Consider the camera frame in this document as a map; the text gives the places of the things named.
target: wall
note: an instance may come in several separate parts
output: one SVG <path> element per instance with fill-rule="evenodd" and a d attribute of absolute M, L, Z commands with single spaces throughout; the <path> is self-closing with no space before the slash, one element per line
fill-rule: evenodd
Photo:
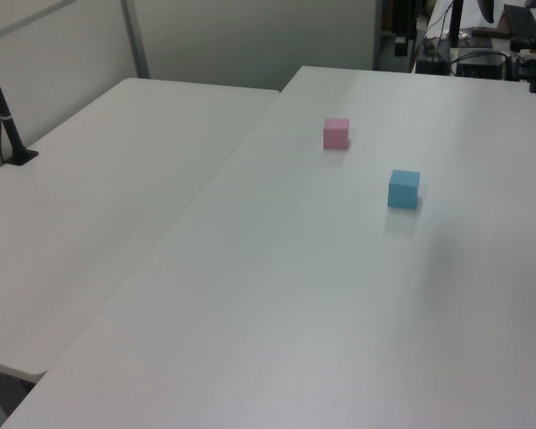
<path fill-rule="evenodd" d="M 128 0 L 151 78 L 278 90 L 302 65 L 372 69 L 377 3 Z"/>
<path fill-rule="evenodd" d="M 0 37 L 0 83 L 26 146 L 136 76 L 119 0 L 76 0 Z M 9 145 L 4 135 L 6 155 Z"/>

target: block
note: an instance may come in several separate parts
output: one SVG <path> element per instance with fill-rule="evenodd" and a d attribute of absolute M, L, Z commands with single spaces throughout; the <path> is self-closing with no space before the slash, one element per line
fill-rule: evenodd
<path fill-rule="evenodd" d="M 417 208 L 420 178 L 421 174 L 418 172 L 393 170 L 389 181 L 387 205 L 389 207 L 415 210 Z"/>
<path fill-rule="evenodd" d="M 346 150 L 349 147 L 349 119 L 328 118 L 323 125 L 323 148 Z"/>

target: blue cube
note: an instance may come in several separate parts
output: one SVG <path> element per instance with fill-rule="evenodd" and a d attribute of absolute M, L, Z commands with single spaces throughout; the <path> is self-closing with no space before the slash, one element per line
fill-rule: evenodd
<path fill-rule="evenodd" d="M 421 174 L 418 172 L 393 170 L 389 181 L 387 205 L 389 207 L 416 209 L 420 177 Z"/>

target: pink cube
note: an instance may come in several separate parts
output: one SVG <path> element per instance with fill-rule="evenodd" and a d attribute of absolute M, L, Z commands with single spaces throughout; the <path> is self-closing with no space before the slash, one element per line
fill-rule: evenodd
<path fill-rule="evenodd" d="M 323 148 L 346 150 L 349 147 L 349 119 L 328 118 L 323 126 Z"/>

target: microphone stand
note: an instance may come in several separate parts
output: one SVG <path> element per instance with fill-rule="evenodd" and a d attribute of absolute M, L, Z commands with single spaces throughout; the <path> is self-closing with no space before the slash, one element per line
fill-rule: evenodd
<path fill-rule="evenodd" d="M 4 98 L 4 93 L 0 88 L 0 122 L 4 125 L 10 144 L 12 145 L 12 157 L 5 161 L 6 164 L 24 165 L 30 159 L 38 156 L 35 150 L 29 150 L 24 147 L 20 140 L 20 134 L 12 119 L 12 114 Z"/>

